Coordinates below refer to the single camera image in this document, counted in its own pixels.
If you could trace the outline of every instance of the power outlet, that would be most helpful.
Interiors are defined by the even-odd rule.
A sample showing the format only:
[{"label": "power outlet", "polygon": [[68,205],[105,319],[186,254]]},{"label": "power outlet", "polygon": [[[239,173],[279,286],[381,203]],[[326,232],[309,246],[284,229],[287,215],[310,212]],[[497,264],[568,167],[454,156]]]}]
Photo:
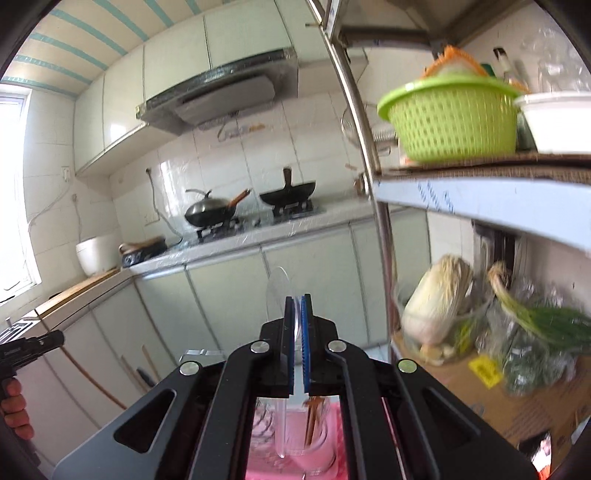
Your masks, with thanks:
[{"label": "power outlet", "polygon": [[70,167],[62,167],[61,168],[61,177],[64,179],[64,181],[66,183],[70,183],[70,180],[72,179]]},{"label": "power outlet", "polygon": [[152,223],[156,223],[156,222],[158,222],[158,220],[160,220],[160,215],[158,215],[153,210],[144,214],[144,226],[151,225]]}]

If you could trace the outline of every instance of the striped ceiling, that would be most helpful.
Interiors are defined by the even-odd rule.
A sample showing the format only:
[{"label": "striped ceiling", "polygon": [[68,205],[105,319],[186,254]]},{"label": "striped ceiling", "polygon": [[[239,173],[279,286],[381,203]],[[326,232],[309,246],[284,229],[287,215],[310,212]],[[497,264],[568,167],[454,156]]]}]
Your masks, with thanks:
[{"label": "striped ceiling", "polygon": [[117,59],[186,18],[232,0],[62,0],[2,81],[76,97]]}]

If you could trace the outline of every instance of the white pot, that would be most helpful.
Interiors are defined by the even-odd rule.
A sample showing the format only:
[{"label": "white pot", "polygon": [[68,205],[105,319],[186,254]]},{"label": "white pot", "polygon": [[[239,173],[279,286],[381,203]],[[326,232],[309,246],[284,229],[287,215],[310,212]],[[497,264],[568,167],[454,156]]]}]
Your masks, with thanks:
[{"label": "white pot", "polygon": [[76,245],[76,255],[87,277],[118,267],[119,245],[114,233],[96,236]]},{"label": "white pot", "polygon": [[591,153],[591,92],[534,93],[515,100],[540,153]]}]

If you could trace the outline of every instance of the range hood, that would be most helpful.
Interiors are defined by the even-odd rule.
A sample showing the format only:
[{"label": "range hood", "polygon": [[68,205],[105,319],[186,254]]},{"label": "range hood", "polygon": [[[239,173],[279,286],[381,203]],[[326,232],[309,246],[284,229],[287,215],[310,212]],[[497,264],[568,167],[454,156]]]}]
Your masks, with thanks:
[{"label": "range hood", "polygon": [[176,135],[206,129],[297,96],[293,48],[268,51],[203,72],[147,100],[136,116]]}]

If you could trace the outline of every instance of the green onion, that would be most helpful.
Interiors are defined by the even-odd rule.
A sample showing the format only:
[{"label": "green onion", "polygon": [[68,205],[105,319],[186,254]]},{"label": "green onion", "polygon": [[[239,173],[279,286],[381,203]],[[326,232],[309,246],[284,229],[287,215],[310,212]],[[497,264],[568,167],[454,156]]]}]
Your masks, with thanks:
[{"label": "green onion", "polygon": [[507,291],[508,277],[503,262],[495,263],[488,272],[496,298],[524,330],[562,350],[591,352],[590,317],[568,307],[525,307]]}]

